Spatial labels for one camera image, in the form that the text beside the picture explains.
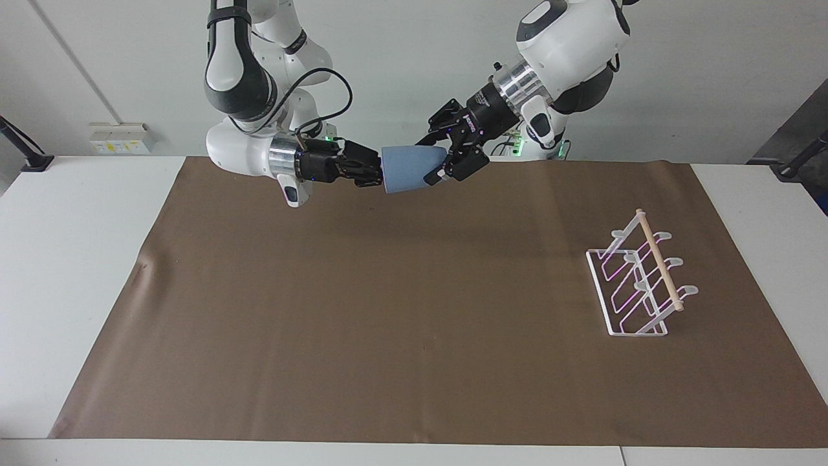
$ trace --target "white table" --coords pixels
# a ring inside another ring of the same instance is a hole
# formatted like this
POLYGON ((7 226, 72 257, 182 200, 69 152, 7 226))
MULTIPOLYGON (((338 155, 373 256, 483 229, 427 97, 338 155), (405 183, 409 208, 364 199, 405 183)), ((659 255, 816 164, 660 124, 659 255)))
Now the white table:
MULTIPOLYGON (((43 440, 182 162, 59 158, 0 197, 0 464, 828 464, 828 449, 43 440)), ((764 167, 694 169, 826 398, 828 219, 764 167)))

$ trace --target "blue cup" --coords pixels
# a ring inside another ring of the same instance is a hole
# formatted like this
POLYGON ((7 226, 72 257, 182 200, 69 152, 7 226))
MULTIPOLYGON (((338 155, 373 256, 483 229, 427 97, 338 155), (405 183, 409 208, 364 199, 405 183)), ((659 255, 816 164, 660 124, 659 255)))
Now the blue cup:
POLYGON ((445 160, 444 148, 435 146, 397 146, 383 148, 385 192, 410 191, 428 187, 423 177, 445 160))

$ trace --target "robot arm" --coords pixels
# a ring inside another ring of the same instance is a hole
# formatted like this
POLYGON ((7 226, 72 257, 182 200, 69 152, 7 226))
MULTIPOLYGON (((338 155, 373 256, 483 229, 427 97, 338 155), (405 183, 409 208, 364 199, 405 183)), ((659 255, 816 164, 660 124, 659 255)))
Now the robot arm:
POLYGON ((350 141, 340 147, 311 94, 298 88, 333 74, 350 93, 344 78, 330 69, 328 52, 301 28, 293 1, 212 0, 211 6, 205 93, 228 115, 207 133, 213 162, 230 172, 277 180, 293 207, 307 201, 312 182, 345 177, 358 187, 380 184, 378 154, 350 141), (251 47, 253 25, 265 41, 261 50, 251 47), (306 133, 326 140, 290 134, 309 122, 316 124, 306 133))
POLYGON ((428 184, 466 179, 489 163, 483 144, 521 122, 534 143, 553 149, 569 115, 606 96, 618 70, 612 60, 629 39, 629 25, 615 0, 544 0, 517 33, 520 56, 513 65, 496 66, 465 107, 450 100, 429 119, 418 144, 450 139, 451 146, 443 164, 425 176, 428 184))

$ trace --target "brown paper mat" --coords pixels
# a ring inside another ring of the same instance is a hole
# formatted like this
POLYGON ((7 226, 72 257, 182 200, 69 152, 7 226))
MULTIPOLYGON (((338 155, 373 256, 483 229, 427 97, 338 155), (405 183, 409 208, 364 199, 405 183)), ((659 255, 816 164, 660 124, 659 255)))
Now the brown paper mat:
POLYGON ((828 407, 689 166, 292 210, 189 158, 51 436, 828 447, 828 407), (701 290, 665 338, 607 335, 585 260, 637 207, 701 290))

